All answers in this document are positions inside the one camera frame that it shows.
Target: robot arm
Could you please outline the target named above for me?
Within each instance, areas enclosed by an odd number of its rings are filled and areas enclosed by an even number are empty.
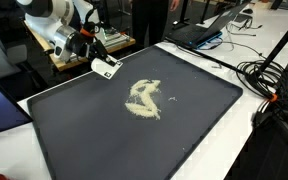
[[[71,54],[88,57],[87,43],[99,32],[97,10],[84,0],[17,0],[23,9],[28,26],[54,45],[54,56],[68,61]],[[81,33],[68,26],[74,5],[84,24]]]
[[[95,57],[91,65],[93,71],[108,79],[122,65],[108,57],[101,41],[93,42],[95,34],[101,31],[104,34],[104,30],[92,4],[84,0],[17,0],[17,4],[26,13],[28,26],[54,45],[55,58],[67,62],[72,53],[88,59]],[[74,5],[83,24],[81,32],[68,26]]]

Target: person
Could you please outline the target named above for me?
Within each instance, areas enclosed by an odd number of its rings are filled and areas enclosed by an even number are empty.
[[[170,11],[175,11],[180,0],[172,0]],[[132,8],[133,38],[135,51],[144,48],[145,35],[149,28],[149,45],[161,42],[168,13],[169,0],[130,0]]]

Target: cable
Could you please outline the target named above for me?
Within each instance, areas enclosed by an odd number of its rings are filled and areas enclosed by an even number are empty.
[[[210,61],[215,62],[215,63],[217,63],[217,64],[220,64],[220,65],[222,65],[222,66],[224,66],[224,67],[227,67],[227,68],[229,68],[229,69],[231,69],[231,70],[233,70],[233,71],[235,71],[235,72],[243,73],[241,70],[239,70],[239,69],[236,68],[235,66],[232,66],[232,65],[230,65],[230,64],[228,64],[228,63],[226,63],[226,62],[220,61],[220,60],[218,60],[218,59],[216,59],[216,58],[213,58],[213,57],[211,57],[211,56],[208,56],[208,55],[206,55],[206,54],[203,54],[203,53],[201,53],[201,52],[199,52],[199,51],[197,51],[197,50],[195,50],[195,49],[193,49],[193,48],[191,48],[191,47],[188,47],[188,46],[185,46],[185,45],[181,45],[180,42],[177,42],[177,43],[176,43],[176,46],[177,46],[178,49],[180,49],[180,50],[182,50],[182,51],[184,51],[184,52],[186,52],[186,53],[189,53],[189,54],[192,54],[192,55],[194,55],[194,56],[202,57],[202,58],[204,58],[204,59],[210,60]]]
[[[227,26],[228,26],[228,25],[225,26],[226,31],[227,31],[228,33],[232,34],[232,35],[240,35],[240,36],[256,36],[256,34],[233,33],[233,32],[231,32],[231,31],[228,29]]]
[[[257,108],[257,112],[264,113],[264,110],[269,105],[269,101],[263,101],[261,105]]]
[[[245,29],[260,29],[261,27],[263,27],[263,25],[259,25],[258,27],[243,27],[243,26],[237,26],[235,24],[231,24],[231,26],[234,26],[234,27],[239,28],[239,29],[243,29],[243,28],[245,28]]]
[[[253,24],[253,18],[247,19],[247,20],[245,21],[245,23],[243,24],[243,26],[239,28],[239,31],[240,31],[241,29],[243,29],[243,28],[245,28],[245,29],[251,28],[251,27],[252,27],[252,24]]]
[[[287,73],[281,65],[275,62],[272,62],[265,72],[261,72],[260,67],[263,62],[264,60],[242,62],[237,67],[243,71],[243,74],[236,73],[236,75],[246,88],[267,99],[267,102],[272,105],[274,117],[285,119],[283,110],[288,110]],[[270,87],[276,89],[276,92],[271,91]]]
[[[239,43],[234,43],[234,42],[228,42],[228,41],[223,41],[222,43],[234,44],[234,45],[237,45],[237,46],[242,46],[242,47],[248,48],[248,49],[254,51],[256,54],[258,54],[260,57],[266,59],[266,57],[263,56],[263,53],[260,53],[260,52],[256,51],[254,48],[251,48],[249,46],[246,46],[246,45],[243,45],[243,44],[239,44]]]

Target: white desk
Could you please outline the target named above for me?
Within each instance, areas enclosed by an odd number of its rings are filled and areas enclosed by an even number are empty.
[[[249,30],[247,33],[253,31],[257,37],[233,36],[233,41],[249,45],[267,56],[288,30],[288,11],[271,12],[256,9],[254,12],[254,25],[263,24],[263,28]],[[160,43],[158,46],[212,74],[243,87],[235,73],[227,68],[212,68],[216,65],[215,63],[185,53],[170,43]],[[230,48],[231,45],[223,44],[214,50],[205,51],[205,53],[233,65],[245,60],[258,59],[257,55],[249,49],[235,46],[235,50],[230,52]],[[284,67],[287,65],[288,44],[276,61]],[[221,180],[225,177],[252,132],[252,114],[263,101],[246,88],[243,87],[243,89],[243,96],[200,143],[173,177],[174,180]],[[19,104],[27,111],[25,100]],[[18,180],[50,179],[32,124],[0,133],[0,173]]]

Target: black mat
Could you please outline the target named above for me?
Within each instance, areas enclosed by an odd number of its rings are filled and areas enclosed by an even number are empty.
[[[110,81],[91,73],[29,101],[53,179],[169,179],[242,95],[158,47],[123,62]],[[129,88],[141,79],[161,81],[153,95],[160,120],[126,110]]]

